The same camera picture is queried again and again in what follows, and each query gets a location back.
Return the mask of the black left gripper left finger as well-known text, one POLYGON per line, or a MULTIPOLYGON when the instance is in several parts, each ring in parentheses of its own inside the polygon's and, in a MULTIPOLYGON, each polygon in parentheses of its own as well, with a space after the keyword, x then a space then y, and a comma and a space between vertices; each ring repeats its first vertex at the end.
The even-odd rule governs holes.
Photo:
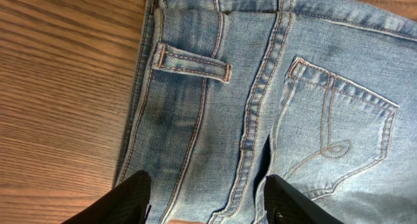
POLYGON ((138 171, 63 224, 145 224, 150 196, 151 177, 138 171))

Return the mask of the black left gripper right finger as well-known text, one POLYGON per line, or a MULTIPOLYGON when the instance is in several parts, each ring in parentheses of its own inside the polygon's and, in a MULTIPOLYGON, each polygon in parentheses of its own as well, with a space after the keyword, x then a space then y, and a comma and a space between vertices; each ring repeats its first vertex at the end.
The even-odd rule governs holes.
POLYGON ((267 176, 264 196, 269 224, 342 224, 278 175, 267 176))

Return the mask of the light blue jeans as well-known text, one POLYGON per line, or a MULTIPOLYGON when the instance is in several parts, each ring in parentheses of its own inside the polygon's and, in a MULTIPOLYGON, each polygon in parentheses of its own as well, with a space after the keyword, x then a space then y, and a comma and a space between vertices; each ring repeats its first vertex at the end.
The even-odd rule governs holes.
POLYGON ((416 22, 355 0, 146 0, 115 170, 149 223, 266 223, 278 175, 343 223, 416 222, 416 22))

